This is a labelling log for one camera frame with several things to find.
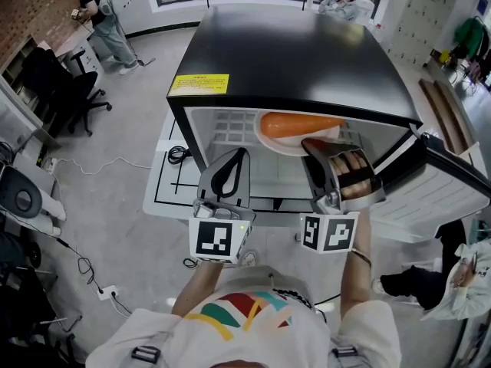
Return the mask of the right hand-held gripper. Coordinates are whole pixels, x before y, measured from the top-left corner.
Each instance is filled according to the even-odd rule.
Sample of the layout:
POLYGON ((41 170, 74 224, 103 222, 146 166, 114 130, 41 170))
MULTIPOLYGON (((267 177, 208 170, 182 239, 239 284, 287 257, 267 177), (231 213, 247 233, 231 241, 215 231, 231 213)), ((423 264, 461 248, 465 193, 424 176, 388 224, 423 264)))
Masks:
POLYGON ((302 213, 301 243, 319 254, 352 250, 361 210, 386 199, 381 178, 376 175, 362 148, 346 143, 329 142, 309 137, 302 140, 307 156, 302 164, 311 190, 312 215, 302 213), (343 200, 339 182, 329 160, 346 151, 359 150, 372 173, 373 192, 359 199, 343 200))

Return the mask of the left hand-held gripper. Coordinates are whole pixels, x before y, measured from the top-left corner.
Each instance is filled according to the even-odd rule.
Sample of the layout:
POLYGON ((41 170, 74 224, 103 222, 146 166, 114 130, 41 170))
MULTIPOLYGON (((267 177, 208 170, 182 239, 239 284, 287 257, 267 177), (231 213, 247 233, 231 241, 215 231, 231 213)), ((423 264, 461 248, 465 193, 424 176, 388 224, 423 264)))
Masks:
POLYGON ((233 149, 211 163, 200 176, 197 198, 189 219, 190 255, 205 262, 239 262, 255 221, 251 209, 238 207, 250 202, 248 150, 233 149))

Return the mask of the person's right hand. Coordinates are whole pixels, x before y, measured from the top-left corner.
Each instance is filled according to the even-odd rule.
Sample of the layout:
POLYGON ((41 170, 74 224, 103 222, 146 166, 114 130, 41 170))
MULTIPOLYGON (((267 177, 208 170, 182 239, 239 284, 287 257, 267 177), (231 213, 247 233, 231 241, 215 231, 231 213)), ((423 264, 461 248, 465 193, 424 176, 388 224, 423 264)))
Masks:
POLYGON ((343 200, 359 199, 373 192, 371 169, 359 150, 333 156, 329 163, 338 178, 343 200))

